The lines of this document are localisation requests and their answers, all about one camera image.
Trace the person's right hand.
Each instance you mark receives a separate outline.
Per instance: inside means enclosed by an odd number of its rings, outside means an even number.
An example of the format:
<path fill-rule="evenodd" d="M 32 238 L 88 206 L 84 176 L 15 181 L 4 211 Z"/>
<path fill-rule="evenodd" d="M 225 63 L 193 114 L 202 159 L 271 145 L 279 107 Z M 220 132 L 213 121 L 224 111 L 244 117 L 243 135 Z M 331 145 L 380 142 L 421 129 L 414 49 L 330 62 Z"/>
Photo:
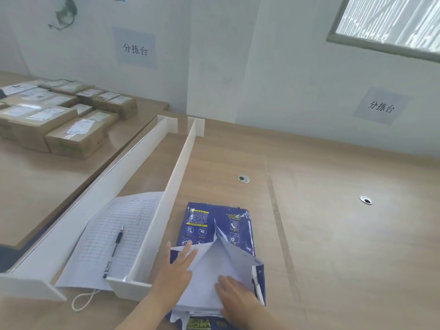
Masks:
<path fill-rule="evenodd" d="M 230 276 L 218 277 L 215 285 L 223 305 L 221 314 L 242 330 L 276 330 L 283 328 L 253 292 Z"/>

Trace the black pen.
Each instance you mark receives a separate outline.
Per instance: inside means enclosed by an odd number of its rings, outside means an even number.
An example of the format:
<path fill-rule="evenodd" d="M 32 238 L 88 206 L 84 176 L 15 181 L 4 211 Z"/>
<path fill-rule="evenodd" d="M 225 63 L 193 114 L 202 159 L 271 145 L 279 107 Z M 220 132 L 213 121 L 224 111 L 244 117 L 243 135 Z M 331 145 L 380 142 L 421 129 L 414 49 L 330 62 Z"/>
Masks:
<path fill-rule="evenodd" d="M 104 279 L 106 279 L 107 276 L 109 275 L 110 267 L 111 267 L 111 264 L 112 264 L 112 262 L 113 262 L 113 259 L 114 259 L 114 256 L 115 256 L 115 253 L 116 253 L 116 250 L 117 250 L 117 248 L 118 248 L 118 245 L 119 245 L 120 242 L 121 242 L 121 239 L 122 239 L 123 233 L 124 233 L 124 225 L 122 225 L 120 231 L 118 232 L 118 235 L 117 235 L 116 240 L 115 240 L 115 243 L 114 243 L 113 252 L 112 252 L 112 254 L 111 254 L 111 256 L 110 256 L 110 260 L 108 260 L 108 262 L 107 262 L 107 264 L 106 264 L 106 267 L 105 267 L 105 270 L 104 270 L 104 272 L 103 272 L 103 276 L 102 276 L 102 278 L 104 278 Z"/>

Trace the printed form sheet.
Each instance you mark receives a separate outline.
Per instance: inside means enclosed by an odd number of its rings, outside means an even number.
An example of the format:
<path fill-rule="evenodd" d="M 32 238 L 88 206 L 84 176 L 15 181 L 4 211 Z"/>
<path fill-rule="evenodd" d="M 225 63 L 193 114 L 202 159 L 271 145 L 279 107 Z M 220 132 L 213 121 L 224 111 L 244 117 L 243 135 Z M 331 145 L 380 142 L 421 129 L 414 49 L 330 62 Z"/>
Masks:
<path fill-rule="evenodd" d="M 123 279 L 133 266 L 163 192 L 117 197 L 87 224 L 55 287 L 112 291 L 104 278 L 118 232 L 124 233 L 108 277 Z"/>

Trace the group of labelled cardboard boxes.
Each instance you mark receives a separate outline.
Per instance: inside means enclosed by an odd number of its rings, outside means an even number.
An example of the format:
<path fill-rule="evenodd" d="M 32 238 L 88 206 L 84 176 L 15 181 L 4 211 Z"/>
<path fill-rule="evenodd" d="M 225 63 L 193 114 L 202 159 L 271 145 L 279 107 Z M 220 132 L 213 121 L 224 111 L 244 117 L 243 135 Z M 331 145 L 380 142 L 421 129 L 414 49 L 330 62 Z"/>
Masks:
<path fill-rule="evenodd" d="M 138 114 L 135 98 L 59 79 L 0 87 L 0 138 L 41 153 L 86 159 L 118 121 Z"/>

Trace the person's left forearm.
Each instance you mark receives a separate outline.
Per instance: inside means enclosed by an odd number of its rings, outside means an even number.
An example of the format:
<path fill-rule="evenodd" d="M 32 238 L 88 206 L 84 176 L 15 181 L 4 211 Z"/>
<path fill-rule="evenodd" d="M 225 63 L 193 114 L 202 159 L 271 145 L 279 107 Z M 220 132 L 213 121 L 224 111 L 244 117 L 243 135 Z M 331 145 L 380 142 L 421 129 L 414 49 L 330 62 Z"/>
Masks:
<path fill-rule="evenodd" d="M 164 295 L 150 293 L 114 330 L 157 330 L 173 306 Z"/>

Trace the person's left hand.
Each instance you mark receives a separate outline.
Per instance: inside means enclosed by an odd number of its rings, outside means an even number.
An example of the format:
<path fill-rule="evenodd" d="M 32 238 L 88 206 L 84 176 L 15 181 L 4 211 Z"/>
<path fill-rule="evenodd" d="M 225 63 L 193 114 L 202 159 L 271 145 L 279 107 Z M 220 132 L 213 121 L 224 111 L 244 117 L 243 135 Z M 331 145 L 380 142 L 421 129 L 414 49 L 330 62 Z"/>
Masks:
<path fill-rule="evenodd" d="M 149 294 L 164 295 L 169 303 L 175 306 L 190 283 L 192 272 L 189 267 L 197 252 L 197 249 L 192 249 L 192 242 L 188 242 L 172 263 L 166 261 L 165 253 L 161 269 L 152 284 Z"/>

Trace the white divider tray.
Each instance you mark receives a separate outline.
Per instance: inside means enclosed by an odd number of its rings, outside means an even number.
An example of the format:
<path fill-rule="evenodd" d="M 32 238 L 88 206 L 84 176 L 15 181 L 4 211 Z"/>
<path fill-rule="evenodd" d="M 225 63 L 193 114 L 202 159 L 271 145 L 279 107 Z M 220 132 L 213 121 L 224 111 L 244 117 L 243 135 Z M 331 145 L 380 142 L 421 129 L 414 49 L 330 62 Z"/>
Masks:
<path fill-rule="evenodd" d="M 123 279 L 106 278 L 117 297 L 140 301 L 148 294 L 151 284 L 147 283 L 147 279 L 155 263 L 195 139 L 203 137 L 204 130 L 205 120 L 188 117 L 187 138 L 129 274 Z M 55 287 L 55 284 L 87 224 L 118 197 L 160 142 L 169 133 L 177 131 L 176 118 L 157 116 L 157 125 L 97 177 L 18 265 L 0 274 L 0 295 L 66 301 L 62 287 Z"/>

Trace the green plant wall decal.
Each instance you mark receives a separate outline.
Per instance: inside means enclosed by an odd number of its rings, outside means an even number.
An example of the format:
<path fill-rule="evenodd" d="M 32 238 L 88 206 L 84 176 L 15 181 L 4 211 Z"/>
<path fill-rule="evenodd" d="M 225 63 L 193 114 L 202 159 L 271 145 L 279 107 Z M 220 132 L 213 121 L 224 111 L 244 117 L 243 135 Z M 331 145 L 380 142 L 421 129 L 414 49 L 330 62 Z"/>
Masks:
<path fill-rule="evenodd" d="M 55 11 L 58 24 L 47 24 L 47 26 L 59 32 L 63 31 L 74 24 L 77 15 L 78 8 L 74 0 L 63 0 L 61 9 Z"/>

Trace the blue paper ream package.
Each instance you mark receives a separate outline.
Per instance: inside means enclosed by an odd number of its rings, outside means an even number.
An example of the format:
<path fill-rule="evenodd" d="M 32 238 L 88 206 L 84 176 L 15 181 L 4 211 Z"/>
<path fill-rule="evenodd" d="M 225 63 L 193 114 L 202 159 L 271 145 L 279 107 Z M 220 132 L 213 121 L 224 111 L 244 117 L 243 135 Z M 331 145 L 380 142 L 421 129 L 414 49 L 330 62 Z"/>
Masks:
<path fill-rule="evenodd" d="M 189 202 L 170 263 L 188 242 L 198 249 L 190 284 L 167 315 L 181 330 L 237 330 L 221 314 L 218 277 L 231 276 L 266 305 L 264 263 L 256 257 L 250 213 L 239 207 Z"/>

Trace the pale paper wall sign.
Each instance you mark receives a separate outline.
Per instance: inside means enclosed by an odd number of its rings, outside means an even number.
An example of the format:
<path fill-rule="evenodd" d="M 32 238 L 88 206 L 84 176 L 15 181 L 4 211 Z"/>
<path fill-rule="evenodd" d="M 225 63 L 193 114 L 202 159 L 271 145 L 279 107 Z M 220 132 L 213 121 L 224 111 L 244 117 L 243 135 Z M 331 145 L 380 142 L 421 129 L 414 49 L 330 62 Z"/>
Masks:
<path fill-rule="evenodd" d="M 158 70 L 156 36 L 126 28 L 113 27 L 116 60 L 120 64 Z"/>
<path fill-rule="evenodd" d="M 361 99 L 353 116 L 365 121 L 391 126 L 412 101 L 413 97 L 411 96 L 371 87 Z"/>

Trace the window with grey frame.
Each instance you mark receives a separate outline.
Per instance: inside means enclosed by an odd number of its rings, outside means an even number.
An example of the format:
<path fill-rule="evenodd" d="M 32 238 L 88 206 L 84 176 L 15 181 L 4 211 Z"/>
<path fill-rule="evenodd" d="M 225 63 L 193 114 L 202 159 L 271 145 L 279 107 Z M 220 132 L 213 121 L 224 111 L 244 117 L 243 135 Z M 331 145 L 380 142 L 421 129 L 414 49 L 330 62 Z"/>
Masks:
<path fill-rule="evenodd" d="M 343 0 L 326 41 L 440 64 L 440 0 Z"/>

